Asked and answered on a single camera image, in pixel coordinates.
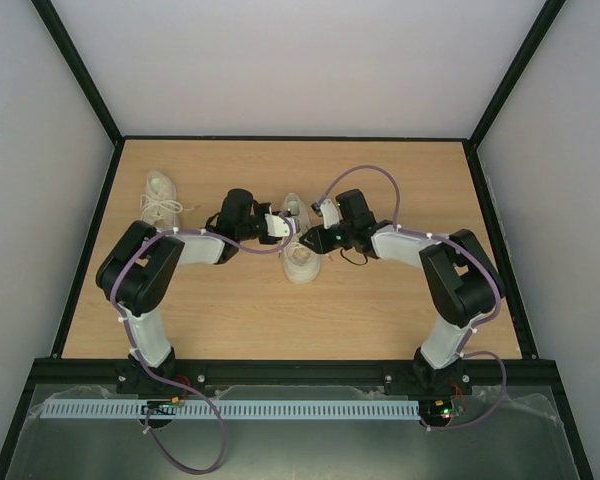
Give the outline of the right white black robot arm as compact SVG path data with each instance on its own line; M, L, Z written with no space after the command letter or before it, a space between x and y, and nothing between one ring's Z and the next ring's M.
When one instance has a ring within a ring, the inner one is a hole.
M449 235L405 229L378 221L358 189L335 201L314 205L323 223L300 237L316 254L350 250L366 258L400 262L423 271L436 320L416 351L416 379L425 390L440 390L451 379L451 366L476 328L500 313L503 282L474 233L461 229Z

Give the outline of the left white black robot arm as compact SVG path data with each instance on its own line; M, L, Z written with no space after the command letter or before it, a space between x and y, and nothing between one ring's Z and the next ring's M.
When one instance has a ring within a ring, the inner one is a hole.
M198 229L160 230L133 222L96 274L96 285L125 329L131 357L157 369L173 355L160 304L178 267L221 265L239 251L276 253L296 231L291 213L275 211L238 188L228 191L220 210Z

